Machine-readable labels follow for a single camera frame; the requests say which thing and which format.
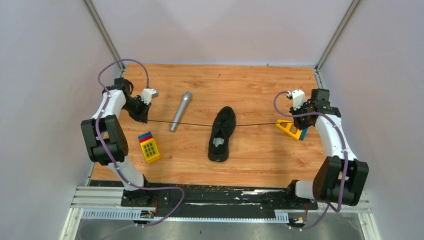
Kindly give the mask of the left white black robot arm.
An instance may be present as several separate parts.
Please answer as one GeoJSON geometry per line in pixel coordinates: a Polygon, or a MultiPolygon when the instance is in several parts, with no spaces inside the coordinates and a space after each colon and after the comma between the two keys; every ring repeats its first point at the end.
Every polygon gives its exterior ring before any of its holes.
{"type": "Polygon", "coordinates": [[[153,193],[147,189],[146,177],[136,170],[129,157],[129,145],[119,123],[119,115],[125,110],[139,123],[148,122],[151,101],[159,92],[149,86],[140,95],[132,96],[133,84],[119,77],[114,84],[104,87],[102,102],[96,113],[80,124],[90,160],[112,170],[124,185],[123,199],[149,206],[153,193]]]}

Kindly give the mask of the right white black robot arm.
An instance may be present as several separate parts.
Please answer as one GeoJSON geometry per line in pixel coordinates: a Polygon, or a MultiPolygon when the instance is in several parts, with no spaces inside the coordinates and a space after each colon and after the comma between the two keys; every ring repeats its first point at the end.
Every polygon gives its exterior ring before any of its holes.
{"type": "Polygon", "coordinates": [[[356,206],[361,198],[369,166],[351,150],[342,128],[341,112],[330,103],[328,89],[312,89],[310,98],[300,89],[287,93],[293,101],[289,112],[299,130],[315,127],[326,158],[311,181],[292,180],[286,204],[298,209],[306,199],[356,206]]]}

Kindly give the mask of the black sneaker shoe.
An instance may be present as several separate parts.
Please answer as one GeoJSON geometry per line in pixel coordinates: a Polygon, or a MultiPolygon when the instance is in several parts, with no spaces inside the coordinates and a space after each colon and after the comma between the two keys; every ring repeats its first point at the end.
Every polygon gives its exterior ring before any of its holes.
{"type": "Polygon", "coordinates": [[[217,114],[208,142],[208,159],[225,162],[229,157],[229,140],[236,127],[236,114],[230,106],[223,107],[217,114]]]}

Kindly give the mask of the black shoelace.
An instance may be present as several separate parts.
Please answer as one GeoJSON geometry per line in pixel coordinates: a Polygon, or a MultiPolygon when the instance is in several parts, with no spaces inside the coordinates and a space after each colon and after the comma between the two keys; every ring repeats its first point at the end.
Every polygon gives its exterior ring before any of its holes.
{"type": "MultiPolygon", "coordinates": [[[[199,127],[213,127],[211,124],[199,124],[199,123],[188,123],[188,122],[174,122],[174,121],[165,121],[165,120],[148,120],[148,122],[155,123],[167,123],[171,125],[188,125],[188,126],[199,126],[199,127]]],[[[236,124],[236,127],[249,127],[249,126],[264,126],[264,125],[281,125],[281,124],[291,124],[293,121],[288,122],[268,122],[268,123],[252,123],[252,124],[236,124]]]]}

